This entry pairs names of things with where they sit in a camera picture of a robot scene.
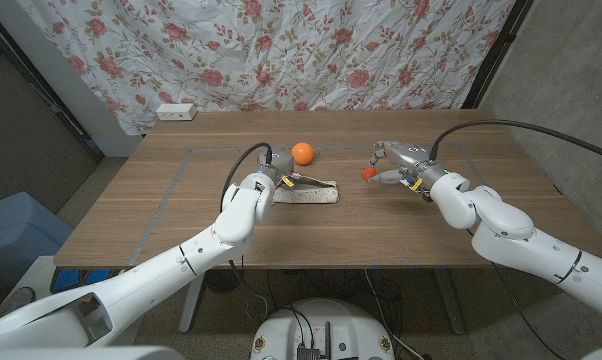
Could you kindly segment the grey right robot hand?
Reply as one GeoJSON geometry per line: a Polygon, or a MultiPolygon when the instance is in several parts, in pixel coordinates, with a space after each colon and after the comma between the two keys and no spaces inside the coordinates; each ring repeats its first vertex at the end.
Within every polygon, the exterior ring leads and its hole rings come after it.
{"type": "Polygon", "coordinates": [[[413,191],[428,192],[440,178],[448,174],[441,165],[430,159],[429,151],[420,145],[379,141],[374,147],[369,167],[362,173],[366,182],[401,183],[413,191]],[[376,164],[381,159],[387,159],[397,169],[379,172],[376,164]]]}

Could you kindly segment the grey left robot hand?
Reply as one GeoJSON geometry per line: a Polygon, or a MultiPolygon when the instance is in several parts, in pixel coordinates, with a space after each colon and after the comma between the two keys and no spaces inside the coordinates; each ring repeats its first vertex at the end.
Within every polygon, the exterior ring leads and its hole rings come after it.
{"type": "Polygon", "coordinates": [[[294,159],[288,153],[273,152],[271,161],[267,162],[267,153],[257,157],[257,170],[268,176],[275,185],[293,189],[296,185],[293,179],[294,159]]]}

